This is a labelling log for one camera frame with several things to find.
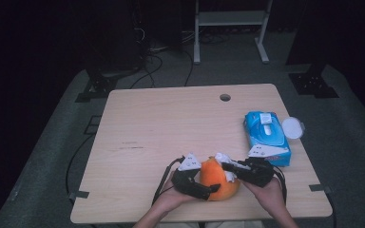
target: white shelf frame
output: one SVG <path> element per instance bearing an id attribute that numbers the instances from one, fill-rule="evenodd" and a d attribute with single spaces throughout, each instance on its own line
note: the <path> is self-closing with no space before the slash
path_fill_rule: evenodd
<path id="1" fill-rule="evenodd" d="M 264 64 L 269 63 L 268 55 L 263 47 L 263 38 L 268 25 L 273 0 L 268 0 L 265 10 L 245 11 L 207 11 L 201 12 L 199 0 L 196 2 L 194 64 L 201 63 L 200 27 L 201 26 L 247 26 L 261 25 L 259 37 L 255 38 L 259 56 Z"/>

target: metal shelf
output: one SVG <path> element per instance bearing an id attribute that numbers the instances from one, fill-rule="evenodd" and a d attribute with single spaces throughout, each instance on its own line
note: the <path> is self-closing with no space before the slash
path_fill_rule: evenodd
<path id="1" fill-rule="evenodd" d="M 264 14 L 264 10 L 200 12 L 199 26 L 262 25 Z"/>

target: hole in table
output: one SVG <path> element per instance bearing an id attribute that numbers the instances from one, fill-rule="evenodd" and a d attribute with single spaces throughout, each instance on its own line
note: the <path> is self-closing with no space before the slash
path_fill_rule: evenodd
<path id="1" fill-rule="evenodd" d="M 232 97 L 230 97 L 230 95 L 228 94 L 221 94 L 221 100 L 224 101 L 224 102 L 228 102 L 230 101 L 230 99 L 232 99 Z"/>

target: person's right hand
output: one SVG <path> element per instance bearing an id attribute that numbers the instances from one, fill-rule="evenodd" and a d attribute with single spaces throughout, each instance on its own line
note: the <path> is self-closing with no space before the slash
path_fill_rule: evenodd
<path id="1" fill-rule="evenodd" d="M 241 181 L 256 197 L 262 208 L 277 220 L 281 227 L 298 227 L 292 219 L 283 200 L 280 182 L 273 177 L 263 188 Z"/>

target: shelf leg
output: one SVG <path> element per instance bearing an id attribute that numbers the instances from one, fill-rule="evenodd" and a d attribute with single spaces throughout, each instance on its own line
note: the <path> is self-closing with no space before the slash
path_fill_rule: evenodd
<path id="1" fill-rule="evenodd" d="M 194 64 L 198 65 L 201 63 L 200 54 L 200 4 L 199 0 L 195 6 L 195 42 L 194 42 Z"/>
<path id="2" fill-rule="evenodd" d="M 266 7 L 266 10 L 265 10 L 265 13 L 264 13 L 263 19 L 262 19 L 262 26 L 260 28 L 260 35 L 259 35 L 259 37 L 257 37 L 255 39 L 257 49 L 259 50 L 259 55 L 260 55 L 260 58 L 261 58 L 263 64 L 268 64 L 269 63 L 269 58 L 268 58 L 268 55 L 266 54 L 266 51 L 265 51 L 265 48 L 263 47 L 262 42 L 263 42 L 263 38 L 265 36 L 266 27 L 268 26 L 268 20 L 269 20 L 269 15 L 271 13 L 272 3 L 273 3 L 273 0 L 268 1 L 268 5 Z"/>

